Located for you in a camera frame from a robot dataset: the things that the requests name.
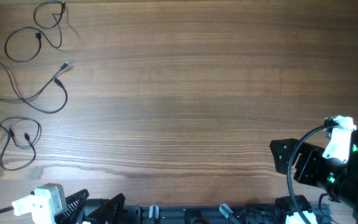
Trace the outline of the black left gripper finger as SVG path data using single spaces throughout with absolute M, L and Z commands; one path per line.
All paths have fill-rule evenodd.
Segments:
M 85 219 L 85 204 L 89 197 L 86 189 L 66 198 L 67 208 L 56 216 L 56 224 L 80 224 Z
M 91 224 L 117 224 L 123 209 L 125 196 L 120 193 L 87 216 L 87 222 Z

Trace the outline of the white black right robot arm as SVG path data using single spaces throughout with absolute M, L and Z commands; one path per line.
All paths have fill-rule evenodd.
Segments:
M 297 139 L 273 140 L 270 143 L 276 171 L 288 173 L 288 166 L 295 165 L 294 180 L 300 184 L 324 189 L 336 202 L 353 209 L 358 222 L 358 130 L 352 132 L 345 147 L 349 160 L 323 157 L 323 148 Z

